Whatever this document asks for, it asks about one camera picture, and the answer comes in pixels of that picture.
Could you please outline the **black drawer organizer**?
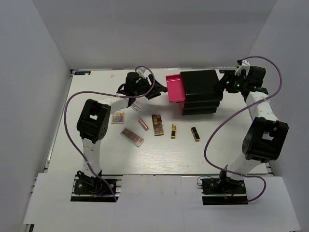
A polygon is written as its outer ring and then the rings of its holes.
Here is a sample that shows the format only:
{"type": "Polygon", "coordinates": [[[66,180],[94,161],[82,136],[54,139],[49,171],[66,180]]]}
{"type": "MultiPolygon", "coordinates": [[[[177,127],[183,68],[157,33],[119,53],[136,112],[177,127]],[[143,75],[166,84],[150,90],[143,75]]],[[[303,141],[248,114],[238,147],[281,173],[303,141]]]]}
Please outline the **black drawer organizer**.
{"type": "Polygon", "coordinates": [[[214,85],[219,81],[216,70],[180,72],[185,92],[185,100],[180,103],[183,116],[214,114],[223,99],[214,85]]]}

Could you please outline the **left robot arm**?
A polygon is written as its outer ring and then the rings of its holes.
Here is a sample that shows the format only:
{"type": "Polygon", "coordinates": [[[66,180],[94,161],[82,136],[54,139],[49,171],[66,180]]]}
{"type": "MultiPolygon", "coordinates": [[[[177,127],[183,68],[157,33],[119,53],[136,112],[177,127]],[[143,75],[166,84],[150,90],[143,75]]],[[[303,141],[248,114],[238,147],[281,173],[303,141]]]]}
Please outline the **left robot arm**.
{"type": "Polygon", "coordinates": [[[110,115],[129,108],[138,96],[150,100],[167,91],[165,86],[154,79],[153,74],[145,77],[140,72],[129,72],[125,83],[118,88],[115,97],[102,101],[88,99],[85,102],[77,123],[77,131],[82,139],[83,154],[86,158],[82,174],[89,176],[85,187],[90,192],[96,193],[102,187],[102,181],[97,178],[102,175],[100,144],[107,133],[110,115]]]}

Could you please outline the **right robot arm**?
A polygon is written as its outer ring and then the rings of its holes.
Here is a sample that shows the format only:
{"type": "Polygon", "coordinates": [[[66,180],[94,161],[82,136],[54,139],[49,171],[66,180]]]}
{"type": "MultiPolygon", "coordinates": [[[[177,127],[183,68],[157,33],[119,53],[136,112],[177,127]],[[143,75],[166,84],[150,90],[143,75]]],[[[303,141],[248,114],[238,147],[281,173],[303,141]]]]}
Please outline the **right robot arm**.
{"type": "Polygon", "coordinates": [[[215,85],[216,90],[241,93],[252,119],[242,153],[220,174],[218,188],[222,192],[230,192],[252,169],[277,160],[281,153],[289,126],[279,121],[267,101],[268,91],[262,87],[265,74],[266,70],[257,66],[229,70],[215,85]]]}

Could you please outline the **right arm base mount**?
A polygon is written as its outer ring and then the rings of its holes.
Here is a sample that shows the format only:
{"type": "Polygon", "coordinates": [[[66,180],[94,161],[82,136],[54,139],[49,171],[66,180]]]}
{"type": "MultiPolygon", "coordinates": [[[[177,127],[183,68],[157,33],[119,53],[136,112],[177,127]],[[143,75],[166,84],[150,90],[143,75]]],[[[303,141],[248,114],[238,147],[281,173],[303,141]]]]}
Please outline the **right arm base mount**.
{"type": "Polygon", "coordinates": [[[202,189],[203,205],[246,205],[247,190],[244,181],[239,184],[225,184],[219,178],[200,176],[197,186],[202,189]]]}

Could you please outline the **gold black lipstick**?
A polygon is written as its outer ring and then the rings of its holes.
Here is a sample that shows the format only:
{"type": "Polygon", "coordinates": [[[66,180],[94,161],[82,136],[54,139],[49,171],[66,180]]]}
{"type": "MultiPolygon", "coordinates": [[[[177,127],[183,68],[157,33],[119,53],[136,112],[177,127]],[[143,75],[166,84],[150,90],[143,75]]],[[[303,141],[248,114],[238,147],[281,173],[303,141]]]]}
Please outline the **gold black lipstick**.
{"type": "Polygon", "coordinates": [[[199,141],[200,141],[200,136],[199,136],[199,134],[198,134],[198,132],[197,132],[196,127],[192,127],[192,128],[191,128],[191,132],[192,132],[192,134],[193,134],[194,140],[195,140],[196,142],[199,142],[199,141]]]}
{"type": "Polygon", "coordinates": [[[176,138],[176,130],[177,130],[177,125],[176,124],[172,124],[172,126],[171,126],[171,139],[175,139],[176,138]]]}

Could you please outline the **rose gold lipstick tube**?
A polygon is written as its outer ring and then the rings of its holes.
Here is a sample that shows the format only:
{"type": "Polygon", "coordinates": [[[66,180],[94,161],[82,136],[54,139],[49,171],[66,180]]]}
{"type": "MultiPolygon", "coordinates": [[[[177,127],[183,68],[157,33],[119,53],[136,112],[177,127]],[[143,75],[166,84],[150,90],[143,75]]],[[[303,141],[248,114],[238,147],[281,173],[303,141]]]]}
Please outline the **rose gold lipstick tube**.
{"type": "Polygon", "coordinates": [[[149,129],[149,127],[147,126],[147,124],[144,122],[144,120],[142,118],[138,118],[138,123],[142,126],[142,128],[147,131],[149,129]]]}

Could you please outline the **pink drawer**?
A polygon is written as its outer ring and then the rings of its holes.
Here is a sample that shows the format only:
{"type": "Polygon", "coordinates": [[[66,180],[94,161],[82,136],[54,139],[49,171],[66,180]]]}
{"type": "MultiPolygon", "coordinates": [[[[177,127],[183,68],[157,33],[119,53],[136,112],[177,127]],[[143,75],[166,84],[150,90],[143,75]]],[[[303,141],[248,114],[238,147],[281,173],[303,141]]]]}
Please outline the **pink drawer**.
{"type": "Polygon", "coordinates": [[[183,86],[182,75],[180,73],[167,75],[166,84],[170,103],[185,101],[185,90],[183,86]]]}

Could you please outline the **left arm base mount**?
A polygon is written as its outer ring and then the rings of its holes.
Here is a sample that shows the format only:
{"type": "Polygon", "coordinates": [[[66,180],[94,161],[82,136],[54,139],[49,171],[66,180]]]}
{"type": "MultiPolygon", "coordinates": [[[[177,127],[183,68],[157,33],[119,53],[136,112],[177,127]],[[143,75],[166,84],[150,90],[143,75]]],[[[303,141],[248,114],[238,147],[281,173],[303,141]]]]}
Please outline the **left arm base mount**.
{"type": "Polygon", "coordinates": [[[119,198],[122,185],[122,175],[103,175],[107,183],[97,177],[89,177],[78,171],[73,182],[71,202],[115,203],[119,198]]]}

